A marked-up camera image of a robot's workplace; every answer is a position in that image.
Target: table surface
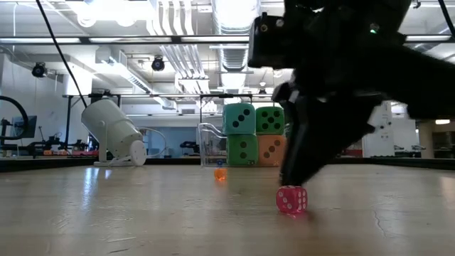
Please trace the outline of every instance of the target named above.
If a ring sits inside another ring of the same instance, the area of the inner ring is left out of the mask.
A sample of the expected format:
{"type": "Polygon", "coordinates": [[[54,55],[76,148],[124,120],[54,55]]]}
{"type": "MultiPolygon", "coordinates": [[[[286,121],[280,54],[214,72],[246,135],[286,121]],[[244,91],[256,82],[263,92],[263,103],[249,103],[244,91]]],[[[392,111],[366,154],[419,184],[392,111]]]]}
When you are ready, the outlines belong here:
{"type": "Polygon", "coordinates": [[[453,255],[455,173],[327,166],[301,215],[277,169],[72,167],[0,174],[0,251],[17,255],[453,255]]]}

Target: translucent pink die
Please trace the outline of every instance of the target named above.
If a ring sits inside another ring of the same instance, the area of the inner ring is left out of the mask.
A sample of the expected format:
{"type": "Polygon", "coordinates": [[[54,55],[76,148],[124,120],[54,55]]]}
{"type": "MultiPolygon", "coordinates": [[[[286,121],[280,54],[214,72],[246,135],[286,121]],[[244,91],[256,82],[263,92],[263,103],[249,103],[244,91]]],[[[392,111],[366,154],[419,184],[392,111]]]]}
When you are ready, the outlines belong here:
{"type": "Polygon", "coordinates": [[[277,207],[283,213],[301,213],[308,205],[305,188],[299,186],[282,186],[277,191],[277,207]]]}

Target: computer monitor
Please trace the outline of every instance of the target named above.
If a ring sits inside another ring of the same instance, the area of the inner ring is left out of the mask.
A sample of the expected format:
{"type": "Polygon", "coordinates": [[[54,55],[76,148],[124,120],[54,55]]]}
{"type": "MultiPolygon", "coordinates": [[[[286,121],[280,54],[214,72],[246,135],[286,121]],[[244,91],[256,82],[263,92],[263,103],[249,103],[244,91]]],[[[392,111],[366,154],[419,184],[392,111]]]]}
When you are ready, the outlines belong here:
{"type": "MultiPolygon", "coordinates": [[[[25,134],[23,134],[22,138],[35,138],[35,130],[36,130],[36,120],[37,116],[28,116],[28,130],[25,134]]],[[[17,136],[20,135],[23,131],[23,119],[22,117],[13,117],[12,120],[13,127],[10,131],[10,136],[17,136]]]]}

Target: clear plastic container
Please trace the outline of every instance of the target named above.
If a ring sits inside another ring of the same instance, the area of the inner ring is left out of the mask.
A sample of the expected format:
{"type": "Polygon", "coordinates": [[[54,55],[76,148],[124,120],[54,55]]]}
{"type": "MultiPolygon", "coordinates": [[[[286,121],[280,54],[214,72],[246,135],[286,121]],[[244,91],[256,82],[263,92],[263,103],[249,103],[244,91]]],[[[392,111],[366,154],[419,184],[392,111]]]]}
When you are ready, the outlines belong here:
{"type": "Polygon", "coordinates": [[[200,165],[227,166],[226,140],[227,137],[213,124],[201,123],[198,125],[200,165]]]}

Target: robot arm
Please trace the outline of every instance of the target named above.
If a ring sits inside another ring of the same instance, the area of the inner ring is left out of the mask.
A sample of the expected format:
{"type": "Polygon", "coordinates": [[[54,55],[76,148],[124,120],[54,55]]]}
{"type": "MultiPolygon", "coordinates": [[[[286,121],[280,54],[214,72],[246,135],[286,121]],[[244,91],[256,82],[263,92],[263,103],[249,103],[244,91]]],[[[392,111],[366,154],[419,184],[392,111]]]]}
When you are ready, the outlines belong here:
{"type": "Polygon", "coordinates": [[[455,116],[449,84],[455,65],[406,48],[397,32],[409,6],[410,0],[285,0],[284,17],[256,18],[249,66],[294,69],[272,97],[293,120],[282,185],[300,186],[374,132],[368,120],[383,100],[408,104],[412,118],[455,116]]]}

